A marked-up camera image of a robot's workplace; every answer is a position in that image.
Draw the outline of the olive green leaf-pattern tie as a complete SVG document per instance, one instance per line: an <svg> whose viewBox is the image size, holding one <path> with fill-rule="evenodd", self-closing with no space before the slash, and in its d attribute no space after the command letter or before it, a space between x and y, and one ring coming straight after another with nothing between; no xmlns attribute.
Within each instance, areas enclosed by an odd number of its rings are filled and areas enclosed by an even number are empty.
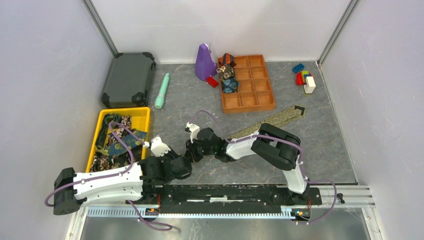
<svg viewBox="0 0 424 240"><path fill-rule="evenodd" d="M229 135L229 139L238 139L250 135L258 131L262 124L271 124L275 127L282 127L289 123L295 122L305 117L306 108L300 105L292 105L291 107L273 114L268 118L257 122L249 127L246 127L232 135Z"/></svg>

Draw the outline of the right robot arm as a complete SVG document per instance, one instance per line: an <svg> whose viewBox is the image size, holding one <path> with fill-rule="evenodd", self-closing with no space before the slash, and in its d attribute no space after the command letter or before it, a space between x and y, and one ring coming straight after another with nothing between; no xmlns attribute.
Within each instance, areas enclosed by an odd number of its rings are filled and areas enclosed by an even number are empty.
<svg viewBox="0 0 424 240"><path fill-rule="evenodd" d="M228 163L257 155L283 172L293 203L302 204L309 198L307 178L299 163L301 140L297 136L269 123L261 124L259 130L247 136L231 140L218 137L209 127L201 129L190 122L185 131L190 133L190 139L186 141L184 157L191 162L214 156Z"/></svg>

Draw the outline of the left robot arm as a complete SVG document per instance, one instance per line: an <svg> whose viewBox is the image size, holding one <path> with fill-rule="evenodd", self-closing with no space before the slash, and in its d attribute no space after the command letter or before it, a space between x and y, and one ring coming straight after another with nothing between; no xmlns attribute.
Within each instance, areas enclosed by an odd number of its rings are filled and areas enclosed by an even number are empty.
<svg viewBox="0 0 424 240"><path fill-rule="evenodd" d="M157 198L155 187L188 178L192 162L191 157L169 152L104 171L75 172L72 167L65 168L54 181L53 214L67 215L94 204L138 200L151 204Z"/></svg>

